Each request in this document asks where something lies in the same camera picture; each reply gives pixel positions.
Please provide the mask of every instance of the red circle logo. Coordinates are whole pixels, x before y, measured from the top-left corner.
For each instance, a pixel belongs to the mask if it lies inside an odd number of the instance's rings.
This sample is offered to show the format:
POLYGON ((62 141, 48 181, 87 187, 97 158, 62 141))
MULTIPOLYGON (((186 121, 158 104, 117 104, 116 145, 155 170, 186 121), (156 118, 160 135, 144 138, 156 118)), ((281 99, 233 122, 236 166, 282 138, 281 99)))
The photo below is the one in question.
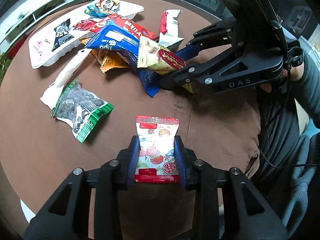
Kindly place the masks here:
POLYGON ((165 173, 174 173, 177 170, 177 166, 172 162, 167 162, 162 166, 162 169, 165 173))

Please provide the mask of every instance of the black snack package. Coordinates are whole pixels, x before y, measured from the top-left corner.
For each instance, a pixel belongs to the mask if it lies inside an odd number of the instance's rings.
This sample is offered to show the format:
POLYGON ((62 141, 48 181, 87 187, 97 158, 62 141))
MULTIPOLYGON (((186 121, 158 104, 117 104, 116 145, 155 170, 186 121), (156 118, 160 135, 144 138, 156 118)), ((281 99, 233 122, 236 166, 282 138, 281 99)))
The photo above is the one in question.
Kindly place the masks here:
POLYGON ((56 39, 54 40, 53 49, 59 48, 62 44, 65 44, 67 41, 74 38, 73 35, 69 33, 69 25, 70 25, 70 18, 63 23, 60 23, 57 27, 54 28, 56 32, 56 39))

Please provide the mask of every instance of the white plastic tray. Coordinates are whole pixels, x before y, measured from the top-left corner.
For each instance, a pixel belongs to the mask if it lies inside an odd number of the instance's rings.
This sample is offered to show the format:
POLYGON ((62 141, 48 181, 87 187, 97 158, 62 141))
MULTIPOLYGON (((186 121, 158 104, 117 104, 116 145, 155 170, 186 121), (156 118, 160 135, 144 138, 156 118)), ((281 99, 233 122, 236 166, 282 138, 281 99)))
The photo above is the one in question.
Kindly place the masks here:
MULTIPOLYGON (((144 11, 144 7, 138 4, 129 3, 125 1, 119 1, 119 9, 117 14, 127 17, 128 19, 133 19, 135 15, 139 12, 144 11)), ((94 1, 85 4, 79 8, 74 9, 71 12, 66 13, 65 15, 60 16, 58 19, 54 20, 53 22, 49 23, 47 26, 36 32, 29 40, 29 53, 30 53, 30 60, 32 68, 39 68, 41 66, 50 66, 54 64, 60 57, 65 55, 67 52, 71 51, 73 48, 77 47, 80 44, 79 39, 81 38, 90 38, 94 35, 91 31, 80 31, 75 30, 72 28, 73 25, 80 22, 81 20, 92 19, 94 21, 101 21, 101 18, 94 18, 88 14, 84 13, 84 10, 89 4, 94 3, 94 1), (65 44, 58 47, 53 52, 51 49, 53 48, 53 44, 55 41, 56 32, 54 28, 57 27, 60 23, 68 20, 70 18, 70 26, 69 26, 69 33, 74 36, 71 40, 67 41, 65 44), (43 55, 41 59, 39 59, 39 53, 33 46, 35 42, 40 40, 47 39, 50 43, 48 49, 43 51, 43 55)))

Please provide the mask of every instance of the gray sleeve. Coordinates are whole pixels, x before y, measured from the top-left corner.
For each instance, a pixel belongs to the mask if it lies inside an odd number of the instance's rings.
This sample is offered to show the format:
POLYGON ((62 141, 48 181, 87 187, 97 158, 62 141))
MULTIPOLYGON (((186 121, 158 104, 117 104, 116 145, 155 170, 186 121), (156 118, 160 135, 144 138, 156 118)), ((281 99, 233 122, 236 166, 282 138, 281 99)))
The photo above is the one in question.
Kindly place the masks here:
POLYGON ((291 91, 296 100, 320 128, 320 71, 311 57, 305 53, 304 73, 300 80, 292 82, 291 91))

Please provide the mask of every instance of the fruit illustration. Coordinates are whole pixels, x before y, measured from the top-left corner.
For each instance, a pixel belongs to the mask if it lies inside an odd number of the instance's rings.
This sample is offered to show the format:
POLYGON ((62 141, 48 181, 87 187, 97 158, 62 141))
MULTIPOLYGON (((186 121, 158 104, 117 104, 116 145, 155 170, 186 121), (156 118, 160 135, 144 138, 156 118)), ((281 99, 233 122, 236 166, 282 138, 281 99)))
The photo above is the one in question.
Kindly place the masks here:
POLYGON ((160 164, 160 163, 163 162, 163 156, 162 156, 162 155, 159 155, 159 156, 157 156, 157 157, 155 157, 155 158, 153 158, 153 159, 150 159, 150 162, 151 162, 152 164, 160 164))
POLYGON ((167 129, 161 129, 159 131, 159 137, 165 137, 165 136, 170 136, 170 132, 167 129))
POLYGON ((150 158, 157 156, 158 153, 159 153, 159 150, 156 147, 156 145, 152 145, 152 146, 148 147, 148 149, 147 149, 147 155, 150 156, 150 158))
POLYGON ((147 151, 145 148, 141 147, 139 152, 139 157, 144 157, 147 155, 147 151))

